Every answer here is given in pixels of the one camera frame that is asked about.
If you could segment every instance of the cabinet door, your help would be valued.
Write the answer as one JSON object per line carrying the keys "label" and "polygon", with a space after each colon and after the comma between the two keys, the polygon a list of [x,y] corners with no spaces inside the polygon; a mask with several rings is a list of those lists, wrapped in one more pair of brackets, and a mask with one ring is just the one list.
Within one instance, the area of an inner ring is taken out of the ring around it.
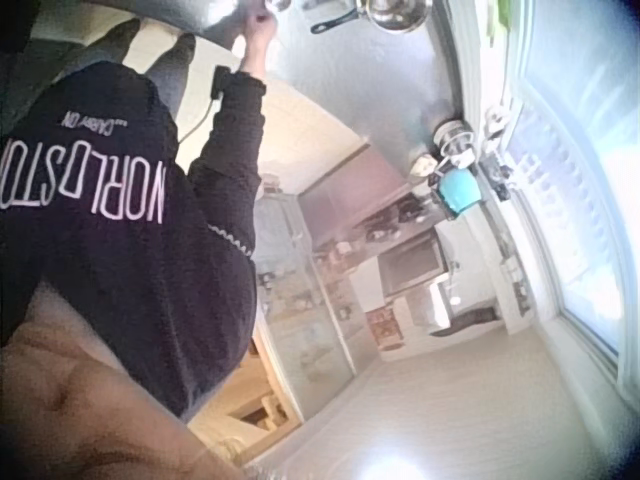
{"label": "cabinet door", "polygon": [[318,247],[342,239],[409,191],[396,169],[369,146],[300,195],[299,203],[313,245]]}
{"label": "cabinet door", "polygon": [[[277,363],[307,420],[347,386],[353,372],[305,247],[302,226],[295,220],[299,216],[295,200],[283,196],[263,198],[260,203],[268,222],[256,227],[277,230],[282,239],[278,248],[261,249],[259,244],[256,249],[261,252],[257,271],[274,273],[269,288],[261,288],[260,301]],[[276,238],[275,233],[256,234],[258,242]]]}

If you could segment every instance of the glass door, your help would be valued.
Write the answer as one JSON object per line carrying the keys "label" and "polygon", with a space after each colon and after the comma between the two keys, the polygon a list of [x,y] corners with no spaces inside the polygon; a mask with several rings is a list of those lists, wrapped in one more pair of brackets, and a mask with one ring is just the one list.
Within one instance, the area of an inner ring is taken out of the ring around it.
{"label": "glass door", "polygon": [[314,270],[293,197],[256,203],[259,303],[273,349],[304,419],[318,413],[353,378],[342,339]]}

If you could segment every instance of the black hoodie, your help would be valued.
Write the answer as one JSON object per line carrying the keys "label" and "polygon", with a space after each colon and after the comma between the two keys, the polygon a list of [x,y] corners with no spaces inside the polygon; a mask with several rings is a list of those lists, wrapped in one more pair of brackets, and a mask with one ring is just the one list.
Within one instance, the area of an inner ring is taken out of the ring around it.
{"label": "black hoodie", "polygon": [[185,175],[176,126],[146,77],[102,62],[51,86],[2,139],[2,345],[46,279],[188,420],[253,330],[265,91],[233,76]]}

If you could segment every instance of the pot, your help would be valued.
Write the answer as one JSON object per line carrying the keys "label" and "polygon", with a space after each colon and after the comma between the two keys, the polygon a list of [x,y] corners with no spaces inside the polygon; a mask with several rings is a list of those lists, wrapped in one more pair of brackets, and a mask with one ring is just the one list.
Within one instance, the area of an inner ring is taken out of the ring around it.
{"label": "pot", "polygon": [[424,23],[432,4],[433,0],[356,0],[356,8],[341,17],[312,26],[311,33],[324,33],[360,17],[367,17],[385,32],[407,33]]}

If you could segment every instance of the window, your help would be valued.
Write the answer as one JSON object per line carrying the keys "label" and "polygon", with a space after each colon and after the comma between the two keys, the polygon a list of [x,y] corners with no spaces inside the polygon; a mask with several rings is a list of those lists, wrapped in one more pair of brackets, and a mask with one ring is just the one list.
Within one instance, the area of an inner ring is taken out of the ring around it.
{"label": "window", "polygon": [[615,1],[521,0],[519,12],[506,152],[563,312],[637,363],[638,29]]}
{"label": "window", "polygon": [[616,350],[623,314],[616,242],[585,162],[531,106],[522,109],[507,151],[555,267],[564,308]]}

